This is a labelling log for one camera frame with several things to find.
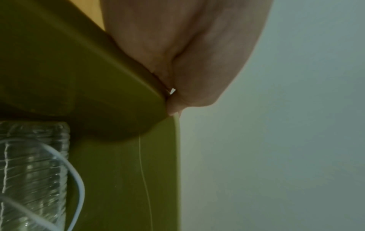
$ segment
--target green board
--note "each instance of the green board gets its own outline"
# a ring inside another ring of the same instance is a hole
[[[0,1],[0,117],[66,121],[86,200],[75,230],[179,230],[168,92],[63,0]],[[68,190],[68,220],[77,193]]]

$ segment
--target clear plastic bottle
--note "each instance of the clear plastic bottle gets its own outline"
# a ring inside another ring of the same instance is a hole
[[[64,122],[0,121],[0,139],[37,139],[68,157],[70,129]],[[65,226],[67,169],[36,142],[0,144],[1,193],[39,216]],[[0,204],[0,231],[41,231],[37,225],[7,203]]]

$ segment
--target white wall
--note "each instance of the white wall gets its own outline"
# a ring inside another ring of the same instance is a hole
[[[364,12],[276,0],[219,102],[184,111],[183,231],[365,229]]]

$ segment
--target human hand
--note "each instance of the human hand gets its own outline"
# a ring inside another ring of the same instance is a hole
[[[176,91],[172,115],[213,104],[249,58],[272,0],[101,0],[118,46]]]

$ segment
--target cord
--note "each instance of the cord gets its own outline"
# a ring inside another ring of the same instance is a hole
[[[79,189],[79,203],[77,204],[75,214],[74,214],[74,216],[72,218],[72,221],[71,221],[71,223],[70,223],[70,225],[67,229],[67,231],[72,231],[74,226],[76,225],[77,219],[79,218],[79,215],[80,215],[80,212],[81,212],[81,209],[83,207],[84,200],[85,200],[85,185],[84,185],[84,182],[83,182],[81,176],[76,171],[76,169],[72,166],[72,164],[64,156],[62,156],[59,151],[57,151],[53,147],[49,146],[48,144],[45,144],[45,143],[43,143],[39,140],[36,140],[36,139],[26,138],[26,137],[3,138],[3,139],[0,139],[0,144],[5,143],[5,142],[13,142],[13,141],[24,141],[24,142],[32,141],[32,142],[38,143],[45,150],[47,150],[54,157],[56,157],[59,161],[61,161],[66,166],[66,168],[68,169],[70,174],[73,176],[73,178],[75,179],[76,184],[77,184],[78,189]],[[3,193],[0,193],[0,200],[2,200],[5,203],[8,203],[11,206],[13,206],[15,209],[17,209],[20,212],[27,215],[35,223],[49,229],[50,231],[62,231],[55,224],[47,221],[46,219],[44,219],[43,217],[41,217],[39,215],[33,213],[32,211],[30,211],[29,209],[27,209],[23,205],[19,204],[18,202],[12,200],[11,198],[7,197]]]

